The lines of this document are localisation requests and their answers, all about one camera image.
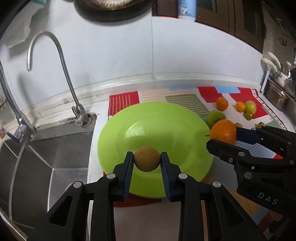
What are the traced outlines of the large orange front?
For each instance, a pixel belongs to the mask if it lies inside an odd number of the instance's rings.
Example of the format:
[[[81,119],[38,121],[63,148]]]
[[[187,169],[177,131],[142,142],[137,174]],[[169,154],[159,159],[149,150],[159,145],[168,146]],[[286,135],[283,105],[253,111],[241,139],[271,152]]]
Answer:
[[[234,145],[236,142],[236,126],[230,120],[219,120],[211,128],[210,139]]]

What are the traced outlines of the small green fruit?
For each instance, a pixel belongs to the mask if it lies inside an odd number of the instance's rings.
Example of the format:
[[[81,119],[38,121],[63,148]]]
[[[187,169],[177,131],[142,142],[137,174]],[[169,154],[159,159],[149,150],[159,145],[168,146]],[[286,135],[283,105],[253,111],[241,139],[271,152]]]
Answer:
[[[244,117],[245,117],[248,121],[250,121],[251,119],[253,119],[253,113],[252,113],[251,111],[246,111],[246,112],[244,113]]]
[[[260,122],[256,125],[257,128],[261,128],[262,126],[264,126],[264,123],[263,122]]]

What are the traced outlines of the brown kiwi back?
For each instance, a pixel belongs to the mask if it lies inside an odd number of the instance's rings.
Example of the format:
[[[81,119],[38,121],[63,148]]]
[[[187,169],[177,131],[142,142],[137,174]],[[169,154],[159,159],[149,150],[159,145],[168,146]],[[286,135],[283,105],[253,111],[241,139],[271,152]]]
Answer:
[[[239,127],[239,128],[242,128],[242,127],[243,127],[243,125],[241,125],[240,123],[234,123],[234,125],[235,125],[236,127]]]

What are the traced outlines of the brown kiwi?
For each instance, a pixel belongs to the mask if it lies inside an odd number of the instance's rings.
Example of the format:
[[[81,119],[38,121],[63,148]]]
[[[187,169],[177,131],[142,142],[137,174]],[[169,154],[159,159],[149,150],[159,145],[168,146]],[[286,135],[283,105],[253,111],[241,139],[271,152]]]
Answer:
[[[234,125],[235,125],[236,127],[239,127],[239,128],[242,128],[242,127],[243,127],[243,125],[241,125],[240,123],[234,123]]]
[[[160,153],[153,147],[141,147],[133,155],[134,164],[143,172],[151,172],[160,164]]]

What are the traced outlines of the green apple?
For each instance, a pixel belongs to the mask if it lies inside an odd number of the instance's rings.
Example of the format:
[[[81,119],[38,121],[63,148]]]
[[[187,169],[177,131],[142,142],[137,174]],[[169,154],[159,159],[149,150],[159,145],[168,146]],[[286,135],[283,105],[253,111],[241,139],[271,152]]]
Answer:
[[[215,123],[224,119],[226,119],[226,116],[224,113],[218,110],[213,110],[207,114],[205,122],[208,125],[208,127],[211,129],[212,126],[215,125]]]

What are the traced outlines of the large yellow-green fruit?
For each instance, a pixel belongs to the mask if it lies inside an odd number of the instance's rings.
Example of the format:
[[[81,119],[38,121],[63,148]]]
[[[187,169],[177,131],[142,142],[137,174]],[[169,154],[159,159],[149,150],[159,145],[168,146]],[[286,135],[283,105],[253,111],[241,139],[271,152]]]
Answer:
[[[251,100],[248,100],[245,102],[245,113],[250,112],[252,114],[255,114],[256,110],[257,110],[257,106],[256,106],[255,102],[253,102]]]

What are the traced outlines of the brown kiwi front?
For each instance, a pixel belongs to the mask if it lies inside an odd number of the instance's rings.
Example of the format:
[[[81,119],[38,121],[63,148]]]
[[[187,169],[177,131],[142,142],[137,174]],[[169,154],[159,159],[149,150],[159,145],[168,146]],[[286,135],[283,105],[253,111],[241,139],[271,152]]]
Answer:
[[[160,164],[160,153],[153,147],[141,147],[133,155],[134,164],[143,172],[151,172]]]

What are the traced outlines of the steel pot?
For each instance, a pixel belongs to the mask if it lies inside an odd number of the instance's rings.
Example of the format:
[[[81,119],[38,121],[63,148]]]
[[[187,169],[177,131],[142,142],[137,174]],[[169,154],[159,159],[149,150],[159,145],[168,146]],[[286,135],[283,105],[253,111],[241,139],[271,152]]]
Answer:
[[[273,106],[282,112],[290,100],[289,95],[272,80],[267,80],[264,95]]]

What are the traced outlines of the small orange back right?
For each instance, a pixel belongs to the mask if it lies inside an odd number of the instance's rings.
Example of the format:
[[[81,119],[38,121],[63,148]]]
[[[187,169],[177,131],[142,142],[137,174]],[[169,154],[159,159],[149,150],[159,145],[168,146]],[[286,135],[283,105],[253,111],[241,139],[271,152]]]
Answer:
[[[240,113],[245,112],[246,106],[244,102],[241,102],[241,101],[236,102],[235,107],[238,112]]]

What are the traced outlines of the colourful patchwork table mat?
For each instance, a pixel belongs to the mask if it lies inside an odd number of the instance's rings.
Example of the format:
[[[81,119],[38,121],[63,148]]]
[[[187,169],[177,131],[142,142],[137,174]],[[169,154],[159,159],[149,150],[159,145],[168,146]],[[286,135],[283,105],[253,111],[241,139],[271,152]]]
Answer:
[[[106,123],[99,136],[98,156],[106,175],[123,163],[127,152],[134,155],[139,148],[149,146],[160,155],[166,152],[182,173],[191,176],[191,171],[196,170],[204,175],[216,157],[206,148],[209,140],[208,125],[193,111],[168,102],[144,102],[122,109]],[[277,154],[279,159],[293,160],[292,150]],[[130,184],[140,188],[164,184],[161,165],[143,172],[133,159]]]

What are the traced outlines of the orange back left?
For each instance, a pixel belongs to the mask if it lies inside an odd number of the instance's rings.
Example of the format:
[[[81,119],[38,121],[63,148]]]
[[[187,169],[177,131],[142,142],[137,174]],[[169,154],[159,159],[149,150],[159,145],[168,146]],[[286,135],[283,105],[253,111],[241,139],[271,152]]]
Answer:
[[[228,108],[228,101],[224,97],[218,97],[216,99],[216,108],[225,111]]]

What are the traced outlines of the stainless steel sink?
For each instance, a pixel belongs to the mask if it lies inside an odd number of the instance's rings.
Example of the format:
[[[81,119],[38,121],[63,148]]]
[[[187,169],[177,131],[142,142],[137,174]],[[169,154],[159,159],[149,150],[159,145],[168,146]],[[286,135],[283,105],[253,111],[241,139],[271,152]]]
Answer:
[[[26,143],[1,144],[1,217],[26,240],[74,182],[87,182],[93,129],[57,128]]]

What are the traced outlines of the paper towel box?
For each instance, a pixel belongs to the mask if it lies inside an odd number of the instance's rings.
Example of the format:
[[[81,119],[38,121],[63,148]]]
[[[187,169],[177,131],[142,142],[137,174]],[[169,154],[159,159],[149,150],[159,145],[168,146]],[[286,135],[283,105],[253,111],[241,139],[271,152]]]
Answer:
[[[4,35],[4,44],[8,48],[12,48],[24,42],[30,34],[30,24],[33,15],[40,9],[45,7],[47,0],[29,1],[16,17],[12,20]]]

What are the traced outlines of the brass perforated strainer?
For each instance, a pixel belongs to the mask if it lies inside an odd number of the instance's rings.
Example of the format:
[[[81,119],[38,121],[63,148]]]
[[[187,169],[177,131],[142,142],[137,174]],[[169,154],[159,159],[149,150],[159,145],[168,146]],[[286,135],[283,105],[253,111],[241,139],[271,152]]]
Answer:
[[[102,10],[118,10],[124,9],[128,6],[132,6],[137,1],[133,0],[85,0],[84,1],[88,6],[95,8],[95,9],[102,9]]]

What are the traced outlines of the dark wooden window frame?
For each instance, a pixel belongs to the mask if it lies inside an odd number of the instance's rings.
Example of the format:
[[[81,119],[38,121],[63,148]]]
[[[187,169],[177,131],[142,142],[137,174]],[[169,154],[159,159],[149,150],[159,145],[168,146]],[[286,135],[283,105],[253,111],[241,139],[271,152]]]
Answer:
[[[263,52],[265,24],[261,1],[196,1],[196,22],[237,37]]]

